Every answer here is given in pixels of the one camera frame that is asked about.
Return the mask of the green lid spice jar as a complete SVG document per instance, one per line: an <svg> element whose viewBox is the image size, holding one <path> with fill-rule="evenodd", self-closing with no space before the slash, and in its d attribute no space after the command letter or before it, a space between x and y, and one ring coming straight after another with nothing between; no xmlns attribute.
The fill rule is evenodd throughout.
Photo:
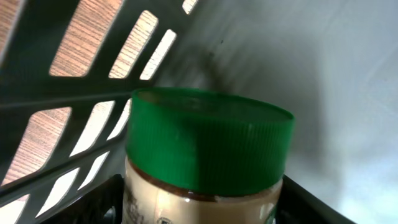
<svg viewBox="0 0 398 224"><path fill-rule="evenodd" d="M123 223L274 223L294 121L240 96L134 91Z"/></svg>

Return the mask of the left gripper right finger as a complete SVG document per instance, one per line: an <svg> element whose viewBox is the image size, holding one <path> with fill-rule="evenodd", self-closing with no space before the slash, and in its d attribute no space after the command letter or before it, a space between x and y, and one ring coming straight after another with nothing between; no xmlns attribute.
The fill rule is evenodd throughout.
<svg viewBox="0 0 398 224"><path fill-rule="evenodd" d="M275 219L277 224L354 224L286 175Z"/></svg>

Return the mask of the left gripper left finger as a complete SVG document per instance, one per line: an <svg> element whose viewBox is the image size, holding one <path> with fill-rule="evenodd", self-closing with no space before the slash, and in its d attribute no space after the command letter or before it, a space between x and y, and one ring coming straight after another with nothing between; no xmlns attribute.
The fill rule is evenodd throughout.
<svg viewBox="0 0 398 224"><path fill-rule="evenodd" d="M116 174L42 224L121 224L124 179Z"/></svg>

